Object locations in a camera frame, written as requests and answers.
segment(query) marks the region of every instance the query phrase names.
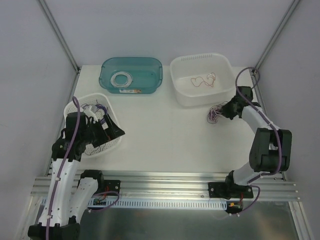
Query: white cable coil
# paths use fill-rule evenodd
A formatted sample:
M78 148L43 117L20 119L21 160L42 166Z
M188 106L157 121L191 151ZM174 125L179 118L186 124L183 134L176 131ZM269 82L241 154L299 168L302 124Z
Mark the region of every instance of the white cable coil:
M126 76L126 82L124 84L119 84L116 83L116 77L119 75L124 75ZM110 79L110 83L112 84L112 86L114 86L115 88L127 88L131 85L132 83L132 75L126 71L119 71L115 74L113 74L113 76Z

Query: white wall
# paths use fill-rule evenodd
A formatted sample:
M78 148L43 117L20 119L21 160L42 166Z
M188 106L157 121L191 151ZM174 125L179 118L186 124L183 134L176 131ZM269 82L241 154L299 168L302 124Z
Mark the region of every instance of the white wall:
M315 239L320 239L320 1L303 0L262 66L268 114L292 131L288 176L299 183Z
M292 0L47 0L75 59L218 52L255 65Z
M36 0L0 1L0 239L43 174L75 72Z

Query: white table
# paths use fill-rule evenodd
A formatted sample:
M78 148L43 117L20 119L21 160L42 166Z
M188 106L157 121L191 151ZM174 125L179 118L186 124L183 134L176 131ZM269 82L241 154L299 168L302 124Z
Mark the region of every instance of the white table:
M234 67L235 74L242 67ZM83 158L81 169L110 171L228 173L249 160L254 133L242 119L207 122L210 105L185 108L175 98L168 66L153 94L111 94L99 85L101 66L84 65L74 95L103 93L125 131L117 148ZM249 71L240 86L252 86Z

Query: bundle of purple cable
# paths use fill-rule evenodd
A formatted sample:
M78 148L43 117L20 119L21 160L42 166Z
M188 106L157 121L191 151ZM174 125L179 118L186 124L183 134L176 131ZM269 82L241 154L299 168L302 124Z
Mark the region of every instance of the bundle of purple cable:
M72 97L72 102L73 104L76 106L77 108L77 116L76 116L76 123L75 123L75 128L74 128L74 132L73 132L73 135L72 135L72 138L71 138L71 141L70 141L70 144L65 152L65 155L63 157L63 160L61 162L61 165L60 165L60 168L57 172L57 175L56 175L56 180L54 182L54 186L53 186L53 189L52 189L52 194L51 194L51 197L49 199L49 207L48 207L48 216L51 215L51 212L52 212L52 207L53 207L53 203L54 203L54 200L55 200L55 195L56 195L56 192L57 192L57 187L58 187L58 183L59 183L59 179L61 177L61 172L63 170L63 167L66 163L66 160L67 160L67 157L69 155L69 152L74 144L74 141L75 141L75 138L76 138L76 135L77 135L77 132L78 132L78 128L79 128L79 124L80 124L80 104L79 104L79 101L78 99L73 96ZM102 109L105 113L108 112L107 108L105 106L103 106L102 104L99 104L97 102L96 104L96 107L98 109ZM111 203L110 205L100 209L100 210L91 210L90 212L101 212L101 211L104 211L108 208L110 208L111 206L115 205L119 199L120 199L120 194L116 191L106 191L106 192L101 192L101 193L98 193L98 194L95 194L93 197L96 197L96 196L100 196L100 195L104 195L104 194L116 194L117 195L117 199ZM50 229L50 221L51 221L51 217L48 217L48 219L46 220L46 227L45 227L45 239L46 240L49 240L49 229Z
M250 185L251 183L253 183L254 181L262 178L263 176L272 176L272 175L275 175L277 174L279 171L280 171L280 168L281 168L281 164L282 164L282 147L281 147L281 141L280 141L280 137L279 137L279 134L278 134L278 131L275 127L275 125L266 117L266 115L260 111L255 105L252 104L252 102L250 100L248 100L239 90L239 87L238 87L238 80L239 80L239 77L240 75L246 71L246 70L253 70L254 72L257 73L258 75L258 78L257 78L257 81L256 83L253 85L252 89L254 89L256 87L256 85L258 84L259 82L259 79L260 79L260 73L259 73L259 70L256 69L255 67L246 67L244 69L242 69L238 75L236 76L235 78L235 89L236 89L236 92L257 112L259 113L259 115L262 117L262 119L268 124L268 126L271 127L271 129L274 131L274 134L275 134L275 138L276 138L276 142L277 142L277 147L278 147L278 156L279 156L279 160L278 160L278 166L276 168L276 170L274 172L263 172L259 175L257 175L256 177L250 179L248 181L248 184ZM221 108L225 105L226 103L223 102L219 105L216 105L216 106L213 106L210 108L210 111L209 111L209 114L207 115L207 121L211 124L215 124L217 123L218 121L218 118L221 116L222 112L221 112ZM242 210L242 212L248 210L253 204L255 204L257 202L257 200L259 199L260 197L260 193L261 193L261 189L259 186L257 185L250 185L251 187L253 188L256 188L258 190L257 192L257 195L255 197L255 199L253 200L253 202L247 206L246 208L244 208Z

